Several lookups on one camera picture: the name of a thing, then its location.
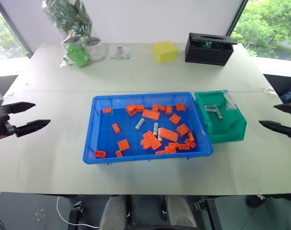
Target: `white wall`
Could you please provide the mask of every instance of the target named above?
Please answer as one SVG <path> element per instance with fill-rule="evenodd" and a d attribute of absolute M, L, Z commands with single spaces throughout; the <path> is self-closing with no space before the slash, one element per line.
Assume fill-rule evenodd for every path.
<path fill-rule="evenodd" d="M 242 0 L 83 0 L 104 42 L 186 42 L 189 32 L 225 35 Z M 41 0 L 0 0 L 35 51 L 59 41 Z"/>

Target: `green tree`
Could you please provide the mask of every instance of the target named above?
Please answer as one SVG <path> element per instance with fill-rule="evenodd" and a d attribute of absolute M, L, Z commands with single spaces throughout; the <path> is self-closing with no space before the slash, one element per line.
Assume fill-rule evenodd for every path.
<path fill-rule="evenodd" d="M 25 50 L 17 42 L 17 38 L 11 33 L 0 16 L 0 59 L 25 57 Z"/>
<path fill-rule="evenodd" d="M 287 59 L 279 56 L 282 50 L 291 59 L 291 49 L 279 45 L 291 45 L 291 0 L 249 1 L 231 37 L 252 56 Z"/>

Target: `orange building block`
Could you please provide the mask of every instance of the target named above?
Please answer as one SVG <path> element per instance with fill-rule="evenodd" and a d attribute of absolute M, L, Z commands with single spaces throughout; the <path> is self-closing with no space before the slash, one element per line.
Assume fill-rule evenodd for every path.
<path fill-rule="evenodd" d="M 191 132 L 188 132 L 188 138 L 191 140 L 191 141 L 195 141 L 194 139 L 194 136 Z"/>
<path fill-rule="evenodd" d="M 177 142 L 178 134 L 175 132 L 172 132 L 166 128 L 161 127 L 160 128 L 160 136 L 164 139 L 167 139 L 172 142 Z"/>
<path fill-rule="evenodd" d="M 143 134 L 143 137 L 151 144 L 151 148 L 153 150 L 156 150 L 161 146 L 160 141 L 154 136 L 154 134 L 151 131 L 148 131 L 145 134 Z"/>
<path fill-rule="evenodd" d="M 194 143 L 192 140 L 190 140 L 189 138 L 187 138 L 185 140 L 185 143 L 189 145 L 190 148 L 194 148 L 196 146 L 196 143 Z"/>
<path fill-rule="evenodd" d="M 173 108 L 170 105 L 167 105 L 165 108 L 165 114 L 170 115 L 173 112 Z"/>
<path fill-rule="evenodd" d="M 144 109 L 142 113 L 142 117 L 146 117 L 146 118 L 153 119 L 156 121 L 159 119 L 159 116 L 160 116 L 159 112 L 151 111 L 148 109 Z"/>
<path fill-rule="evenodd" d="M 165 112 L 165 106 L 163 106 L 161 104 L 158 105 L 158 109 Z"/>
<path fill-rule="evenodd" d="M 103 109 L 103 114 L 110 114 L 112 112 L 111 108 L 105 108 Z"/>
<path fill-rule="evenodd" d="M 151 109 L 155 112 L 158 112 L 158 108 L 159 108 L 158 104 L 153 104 Z"/>
<path fill-rule="evenodd" d="M 184 103 L 177 103 L 176 104 L 176 111 L 185 111 L 186 107 Z"/>
<path fill-rule="evenodd" d="M 177 127 L 176 131 L 180 134 L 180 136 L 184 136 L 190 132 L 190 129 L 185 124 L 182 124 L 181 126 Z"/>
<path fill-rule="evenodd" d="M 144 110 L 144 105 L 138 104 L 137 105 L 137 112 L 142 112 Z"/>
<path fill-rule="evenodd" d="M 119 134 L 121 132 L 120 128 L 118 127 L 117 123 L 112 124 L 112 128 L 115 131 L 116 134 Z"/>
<path fill-rule="evenodd" d="M 165 154 L 165 150 L 155 152 L 156 155 Z"/>
<path fill-rule="evenodd" d="M 116 156 L 117 157 L 123 157 L 123 154 L 122 154 L 121 150 L 116 151 Z"/>
<path fill-rule="evenodd" d="M 179 144 L 178 144 L 178 143 L 172 143 L 172 142 L 170 142 L 170 143 L 169 143 L 169 146 L 174 146 L 175 148 L 178 149 Z"/>
<path fill-rule="evenodd" d="M 179 147 L 178 147 L 179 150 L 189 150 L 190 147 L 188 144 L 179 144 Z"/>
<path fill-rule="evenodd" d="M 128 150 L 130 148 L 127 139 L 119 141 L 117 145 L 121 151 Z"/>
<path fill-rule="evenodd" d="M 150 142 L 147 139 L 143 139 L 141 141 L 141 146 L 143 146 L 143 148 L 145 150 L 147 150 L 149 147 L 151 147 L 151 144 L 150 144 Z"/>
<path fill-rule="evenodd" d="M 180 116 L 177 116 L 176 114 L 173 114 L 171 117 L 170 117 L 170 121 L 174 124 L 174 125 L 177 125 L 178 122 L 180 121 L 180 119 L 182 119 Z"/>
<path fill-rule="evenodd" d="M 95 153 L 94 153 L 94 156 L 96 158 L 105 158 L 106 155 L 107 155 L 107 153 L 105 151 L 96 150 Z"/>
<path fill-rule="evenodd" d="M 133 116 L 137 113 L 137 107 L 135 106 L 135 104 L 130 104 L 126 106 L 125 110 L 129 114 L 129 116 Z"/>
<path fill-rule="evenodd" d="M 176 153 L 176 148 L 174 146 L 166 146 L 164 150 L 165 153 Z"/>

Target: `black box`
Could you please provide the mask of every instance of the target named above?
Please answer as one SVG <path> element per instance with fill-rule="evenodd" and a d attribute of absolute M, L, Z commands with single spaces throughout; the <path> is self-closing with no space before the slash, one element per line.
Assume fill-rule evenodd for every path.
<path fill-rule="evenodd" d="M 225 66 L 235 44 L 229 36 L 189 33 L 185 62 Z"/>

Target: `white table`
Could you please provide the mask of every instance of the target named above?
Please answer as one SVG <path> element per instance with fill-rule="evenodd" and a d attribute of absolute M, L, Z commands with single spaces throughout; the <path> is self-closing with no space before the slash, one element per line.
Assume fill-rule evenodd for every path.
<path fill-rule="evenodd" d="M 131 59 L 110 60 L 81 69 L 60 68 L 64 50 L 60 44 L 43 44 L 19 75 L 25 90 L 84 92 L 192 92 L 228 89 L 261 92 L 271 87 L 241 45 L 227 65 L 185 63 L 185 44 L 176 44 L 179 58 L 157 63 L 152 44 L 107 44 L 129 46 Z"/>
<path fill-rule="evenodd" d="M 46 194 L 241 195 L 291 193 L 291 140 L 258 120 L 291 126 L 277 96 L 232 92 L 247 120 L 244 141 L 214 145 L 209 157 L 87 165 L 82 161 L 92 98 L 109 92 L 24 92 L 37 106 L 12 116 L 51 119 L 31 135 L 0 140 L 0 191 Z"/>
<path fill-rule="evenodd" d="M 276 95 L 241 46 L 225 67 L 177 60 L 158 64 L 151 45 L 126 44 L 130 60 L 109 60 L 82 69 L 60 68 L 63 50 L 43 44 L 19 75 L 6 103 L 37 104 L 11 116 L 21 126 L 51 123 L 30 135 L 0 140 L 0 191 L 46 194 L 239 195 L 291 193 L 291 140 L 258 120 L 291 126 L 291 116 L 274 109 Z M 92 98 L 139 92 L 228 89 L 247 120 L 244 141 L 214 145 L 209 157 L 87 165 L 82 161 Z"/>

